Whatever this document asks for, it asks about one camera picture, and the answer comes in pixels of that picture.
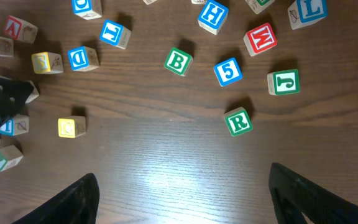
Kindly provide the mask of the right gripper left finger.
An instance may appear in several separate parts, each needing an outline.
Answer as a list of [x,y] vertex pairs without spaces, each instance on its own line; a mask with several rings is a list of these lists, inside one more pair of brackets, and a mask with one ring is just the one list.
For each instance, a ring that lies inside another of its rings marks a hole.
[[99,198],[96,176],[88,173],[14,224],[95,224]]

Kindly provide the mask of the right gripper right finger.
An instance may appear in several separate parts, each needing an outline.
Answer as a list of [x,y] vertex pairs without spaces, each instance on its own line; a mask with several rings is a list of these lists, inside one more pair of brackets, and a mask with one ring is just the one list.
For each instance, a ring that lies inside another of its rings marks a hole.
[[358,224],[358,206],[274,162],[268,187],[279,224]]

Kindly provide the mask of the yellow C block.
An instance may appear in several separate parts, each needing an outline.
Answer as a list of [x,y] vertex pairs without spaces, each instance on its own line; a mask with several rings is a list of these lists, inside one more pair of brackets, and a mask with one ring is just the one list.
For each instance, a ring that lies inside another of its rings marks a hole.
[[84,116],[69,116],[58,119],[58,135],[61,138],[77,138],[86,133]]

